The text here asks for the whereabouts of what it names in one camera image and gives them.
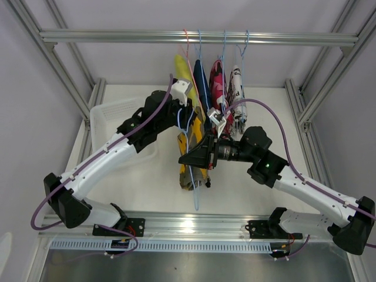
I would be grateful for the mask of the yellow grey camouflage trousers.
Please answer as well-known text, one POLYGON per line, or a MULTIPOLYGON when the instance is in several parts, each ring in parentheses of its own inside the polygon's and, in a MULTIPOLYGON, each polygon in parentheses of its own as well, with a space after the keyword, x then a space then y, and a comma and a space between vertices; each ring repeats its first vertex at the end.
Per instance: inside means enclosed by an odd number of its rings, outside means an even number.
MULTIPOLYGON (((183 156, 187 150, 193 149, 203 138, 204 118, 202 110, 198 107, 194 110, 194 120, 188 129, 184 129, 187 136, 182 132, 177 136, 180 155, 183 156)), ((179 184, 184 190, 194 190, 195 187, 206 185, 210 187, 209 171, 197 167, 188 167, 187 165, 180 165, 179 170, 179 184)))

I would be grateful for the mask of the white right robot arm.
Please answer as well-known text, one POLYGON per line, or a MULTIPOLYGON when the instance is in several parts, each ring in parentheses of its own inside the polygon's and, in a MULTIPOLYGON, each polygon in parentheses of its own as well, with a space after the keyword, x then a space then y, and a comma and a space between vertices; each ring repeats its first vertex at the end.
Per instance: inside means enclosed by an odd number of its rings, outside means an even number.
POLYGON ((250 220, 246 225, 252 239, 302 239, 313 236, 331 239, 342 250, 361 255, 375 223, 375 203, 368 197, 356 199, 301 174, 286 159, 270 149, 271 139, 260 126, 246 129, 239 141, 217 138, 212 132, 179 163, 213 169, 219 160, 251 163, 247 173, 260 185, 290 194, 318 212, 299 213, 277 207, 267 220, 250 220))

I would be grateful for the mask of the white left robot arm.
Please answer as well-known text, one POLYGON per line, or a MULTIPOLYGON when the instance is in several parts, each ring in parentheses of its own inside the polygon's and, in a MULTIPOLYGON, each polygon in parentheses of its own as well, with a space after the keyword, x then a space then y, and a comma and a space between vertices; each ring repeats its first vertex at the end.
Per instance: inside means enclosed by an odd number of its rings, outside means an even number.
POLYGON ((116 204, 87 198, 94 186, 121 163, 154 143, 159 133, 187 124, 193 118, 193 102, 185 90, 156 90, 116 133, 88 160, 61 176, 48 174, 43 184, 48 205, 60 223, 73 229, 83 223, 106 229, 115 236, 126 230, 127 215, 116 204))

